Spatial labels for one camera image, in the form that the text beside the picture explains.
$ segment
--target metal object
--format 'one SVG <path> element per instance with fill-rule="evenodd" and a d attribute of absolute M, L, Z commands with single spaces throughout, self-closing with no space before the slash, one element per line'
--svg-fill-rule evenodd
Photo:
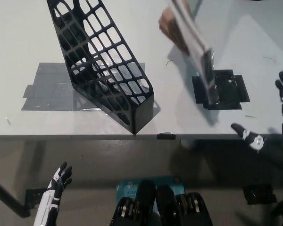
<path fill-rule="evenodd" d="M 0 185 L 0 200 L 7 205 L 12 211 L 14 211 L 18 216 L 26 218 L 30 216 L 29 209 L 26 205 L 22 205 L 18 200 L 16 200 L 9 192 L 7 192 Z"/>
<path fill-rule="evenodd" d="M 72 85 L 136 134 L 153 117 L 152 85 L 103 2 L 72 2 L 47 0 Z"/>

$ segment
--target robotic finger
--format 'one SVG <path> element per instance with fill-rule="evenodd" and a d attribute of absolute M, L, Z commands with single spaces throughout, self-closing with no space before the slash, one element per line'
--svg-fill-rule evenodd
<path fill-rule="evenodd" d="M 33 226 L 56 226 L 63 191 L 72 182 L 72 166 L 63 163 L 43 194 Z"/>

